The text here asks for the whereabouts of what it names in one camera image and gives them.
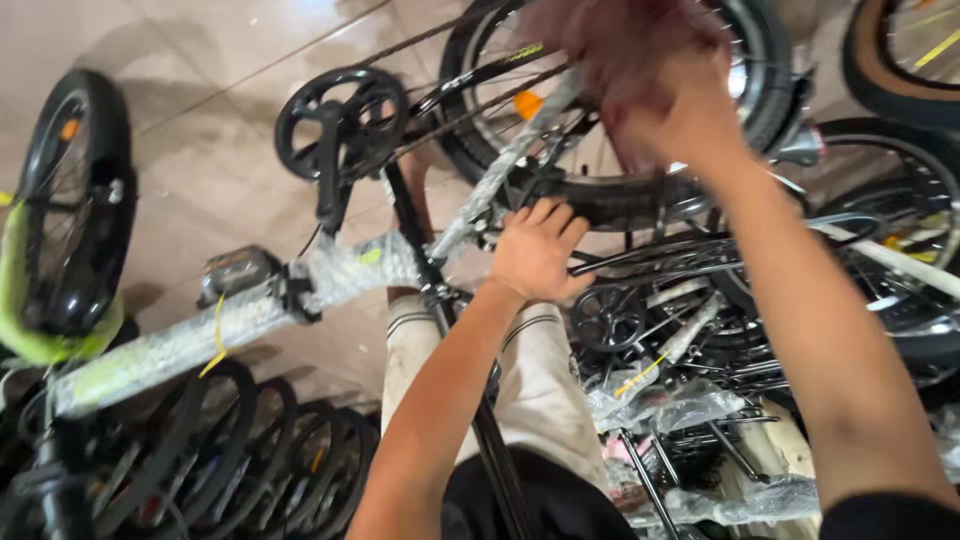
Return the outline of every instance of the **bicycle chain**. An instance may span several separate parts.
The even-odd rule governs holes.
[[[528,2],[525,2],[522,7],[527,8],[527,7],[533,6],[534,4],[537,4],[538,2],[541,2],[541,1],[542,1],[542,0],[529,0]],[[408,47],[410,47],[410,46],[412,46],[412,45],[416,45],[417,43],[420,43],[421,41],[424,41],[425,39],[429,39],[429,38],[431,38],[431,37],[433,37],[433,36],[436,36],[437,34],[443,32],[443,31],[449,30],[449,29],[454,28],[454,27],[456,27],[456,26],[459,26],[459,25],[461,25],[461,24],[464,24],[464,23],[467,23],[467,22],[476,20],[476,19],[478,19],[478,18],[482,18],[482,17],[488,15],[489,13],[495,12],[495,11],[497,11],[497,10],[500,10],[500,9],[508,6],[509,4],[511,4],[511,3],[513,3],[513,2],[515,2],[515,0],[502,0],[501,2],[496,2],[496,3],[491,4],[491,5],[489,5],[489,6],[485,7],[485,8],[481,8],[481,9],[477,9],[477,10],[473,10],[473,11],[464,13],[463,15],[461,15],[461,16],[455,18],[455,19],[452,19],[452,20],[450,20],[450,21],[448,21],[448,22],[445,22],[444,24],[442,24],[442,25],[440,25],[440,26],[436,26],[436,27],[434,27],[434,28],[431,28],[430,30],[427,30],[426,32],[423,32],[423,33],[421,33],[421,34],[417,34],[416,36],[410,37],[409,39],[405,39],[405,40],[401,41],[400,43],[398,43],[398,44],[396,44],[396,45],[394,45],[394,46],[392,46],[392,47],[387,47],[386,49],[384,49],[384,50],[382,50],[382,51],[380,51],[380,52],[378,52],[378,53],[376,53],[376,54],[374,54],[374,55],[371,55],[371,56],[365,58],[363,61],[360,62],[360,65],[371,65],[371,64],[373,64],[373,63],[376,62],[376,61],[381,61],[381,60],[383,60],[383,59],[385,59],[385,58],[387,58],[387,57],[389,57],[389,56],[391,56],[391,55],[393,55],[393,54],[396,54],[396,53],[402,51],[403,49],[406,49],[406,48],[408,48]],[[491,100],[488,101],[487,103],[485,103],[485,104],[483,104],[482,106],[480,106],[480,108],[478,108],[477,110],[472,110],[472,111],[470,111],[470,112],[467,112],[466,114],[462,114],[461,116],[459,116],[459,117],[457,117],[457,118],[453,118],[452,120],[448,120],[448,121],[446,121],[446,122],[442,122],[439,126],[437,126],[437,127],[435,127],[434,129],[430,130],[429,132],[427,132],[426,134],[424,134],[423,136],[421,136],[421,137],[418,138],[417,140],[415,140],[415,141],[413,141],[413,142],[411,142],[411,143],[408,143],[408,144],[406,144],[405,146],[396,148],[396,149],[394,150],[394,152],[390,155],[390,157],[387,158],[387,161],[386,161],[384,164],[393,163],[393,162],[399,160],[399,159],[400,159],[402,156],[404,156],[405,154],[409,154],[410,152],[413,152],[414,150],[420,148],[422,145],[426,144],[427,142],[429,142],[429,141],[431,141],[431,140],[434,140],[434,139],[436,139],[437,137],[439,137],[440,135],[443,135],[443,134],[445,134],[445,133],[453,130],[453,129],[454,129],[457,125],[459,125],[461,122],[470,120],[471,118],[473,118],[473,117],[475,117],[475,116],[478,116],[478,115],[482,114],[483,112],[486,112],[487,110],[489,110],[489,109],[491,109],[491,108],[493,108],[493,107],[496,107],[497,105],[500,105],[501,103],[503,103],[503,102],[505,102],[505,101],[507,101],[507,100],[509,100],[509,99],[512,99],[512,98],[513,98],[515,95],[517,95],[518,93],[520,93],[520,92],[522,92],[522,91],[524,91],[524,90],[528,90],[528,89],[530,89],[530,88],[532,88],[532,87],[534,87],[534,86],[542,83],[543,81],[546,81],[547,79],[550,79],[551,77],[555,77],[555,76],[563,73],[564,71],[566,71],[567,69],[569,69],[569,68],[571,67],[571,65],[572,65],[572,64],[568,62],[568,63],[561,64],[561,65],[559,65],[559,66],[557,66],[557,67],[554,67],[553,69],[550,69],[550,70],[548,70],[548,71],[544,71],[543,73],[539,74],[537,77],[531,79],[530,81],[527,81],[527,82],[523,83],[522,85],[518,85],[518,86],[516,86],[516,87],[514,87],[514,88],[511,88],[511,89],[507,90],[506,92],[503,92],[503,93],[501,93],[500,95],[494,97],[493,99],[491,99]]]

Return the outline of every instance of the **forearm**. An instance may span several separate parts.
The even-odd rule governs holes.
[[[759,165],[719,174],[729,177],[713,179],[715,194],[808,426],[822,504],[877,489],[952,500],[909,375],[859,290]]]
[[[453,461],[524,300],[484,282],[463,317],[420,368],[384,434],[351,537],[434,535]],[[398,528],[397,520],[408,524]]]

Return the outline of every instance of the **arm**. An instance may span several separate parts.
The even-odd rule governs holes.
[[[566,274],[570,253],[588,229],[586,220],[572,218],[568,205],[552,199],[508,217],[490,277],[396,409],[373,459],[351,540],[440,538],[453,461],[511,321],[527,301],[560,300],[592,281]]]
[[[727,214],[807,425],[821,506],[896,491],[960,507],[883,326],[743,142],[726,66],[726,55],[678,55],[661,71],[673,110],[632,110],[624,128],[662,159],[689,163]]]

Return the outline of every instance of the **white pants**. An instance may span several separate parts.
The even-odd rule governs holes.
[[[440,344],[433,316],[418,295],[390,305],[389,363],[383,385],[383,430],[420,367]],[[570,346],[560,310],[551,304],[524,309],[510,325],[500,352],[500,393],[493,409],[503,440],[563,465],[608,491],[600,441],[587,400],[570,373]],[[479,453],[467,433],[456,463]]]

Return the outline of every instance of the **small chainring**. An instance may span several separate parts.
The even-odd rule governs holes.
[[[570,323],[581,343],[600,353],[634,347],[643,335],[646,306],[637,287],[596,285],[573,304]]]
[[[333,97],[347,94],[344,101]],[[388,102],[392,110],[385,109]],[[276,153],[290,172],[306,180],[335,173],[338,185],[352,183],[391,157],[406,132],[409,110],[403,85],[385,71],[364,65],[327,71],[303,85],[283,106],[274,132]],[[331,117],[336,129],[324,130],[322,125]],[[314,132],[320,127],[315,140],[305,144],[298,140],[302,124],[314,124]]]

